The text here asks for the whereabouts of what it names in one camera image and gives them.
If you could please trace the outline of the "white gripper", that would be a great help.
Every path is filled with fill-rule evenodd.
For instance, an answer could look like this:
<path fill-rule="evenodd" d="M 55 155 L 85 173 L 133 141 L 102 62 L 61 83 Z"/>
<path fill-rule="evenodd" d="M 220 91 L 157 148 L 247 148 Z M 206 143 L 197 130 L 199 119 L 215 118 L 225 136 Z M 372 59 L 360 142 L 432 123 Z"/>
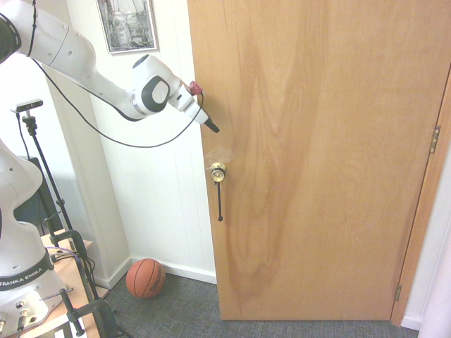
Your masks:
<path fill-rule="evenodd" d="M 218 126 L 208 117 L 206 112 L 195 101 L 193 95 L 182 83 L 171 96 L 171 105 L 199 124 L 205 124 L 214 133 L 219 133 Z"/>

